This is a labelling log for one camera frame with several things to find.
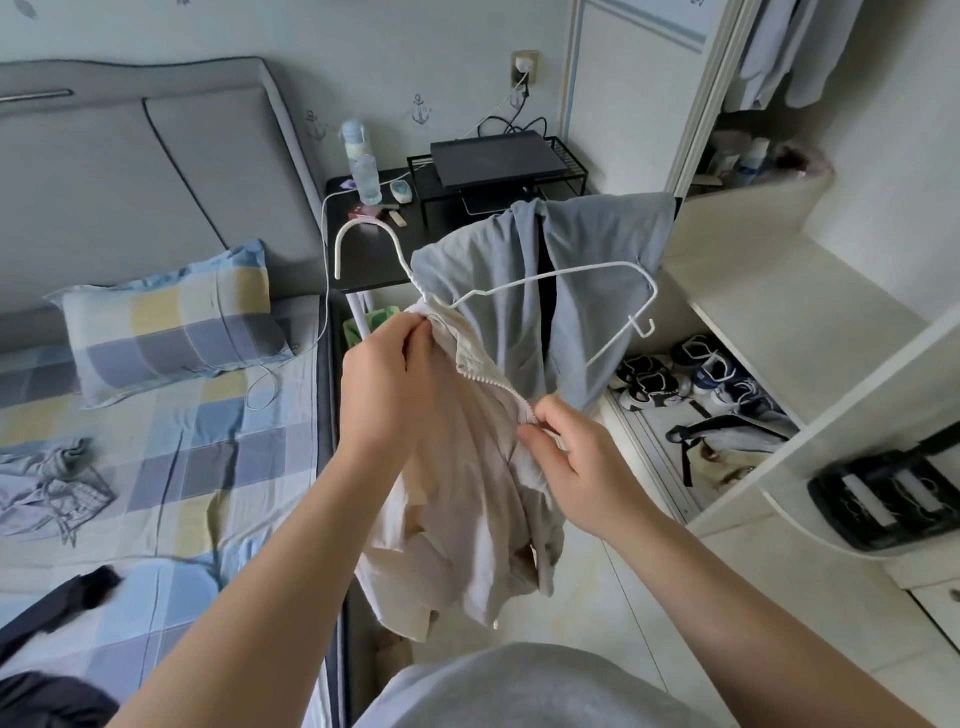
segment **hand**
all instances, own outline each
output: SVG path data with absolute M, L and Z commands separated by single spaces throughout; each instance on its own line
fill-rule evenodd
M 537 458 L 550 491 L 574 525 L 614 543 L 637 515 L 660 515 L 605 427 L 554 395 L 540 400 L 534 413 L 564 439 L 569 452 L 533 425 L 521 425 L 516 435 Z
M 432 350 L 430 322 L 398 313 L 347 353 L 338 451 L 399 474 L 433 411 Z

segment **pillow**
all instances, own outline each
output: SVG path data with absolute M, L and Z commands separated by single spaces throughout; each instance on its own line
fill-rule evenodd
M 195 376 L 293 358 L 270 316 L 263 243 L 175 273 L 50 294 L 66 318 L 84 409 Z

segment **nightstand leg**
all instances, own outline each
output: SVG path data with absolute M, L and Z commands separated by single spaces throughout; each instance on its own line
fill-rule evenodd
M 370 327 L 367 326 L 367 308 L 364 306 L 363 295 L 360 293 L 347 293 L 347 303 L 350 304 L 350 312 L 353 314 L 353 320 L 357 324 L 360 338 L 366 339 L 370 336 Z

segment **plastic bottle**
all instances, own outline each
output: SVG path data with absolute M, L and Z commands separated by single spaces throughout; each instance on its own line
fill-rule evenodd
M 350 174 L 357 183 L 360 202 L 364 205 L 379 205 L 383 202 L 380 189 L 380 175 L 376 169 L 376 159 L 367 137 L 367 130 L 359 119 L 349 119 L 340 128 L 340 137 L 347 149 L 350 161 Z
M 736 175 L 733 177 L 731 187 L 746 187 L 756 179 L 760 173 L 760 167 L 767 159 L 767 151 L 770 149 L 770 139 L 758 136 L 750 145 L 750 151 L 740 158 L 736 166 Z

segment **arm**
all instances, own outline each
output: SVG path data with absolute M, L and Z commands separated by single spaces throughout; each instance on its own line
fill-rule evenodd
M 432 346 L 428 323 L 398 314 L 348 353 L 336 454 L 111 728 L 300 725 L 367 535 L 431 410 Z
M 554 397 L 536 413 L 570 448 L 531 425 L 518 431 L 561 509 L 630 565 L 740 725 L 930 728 L 665 516 L 603 426 Z

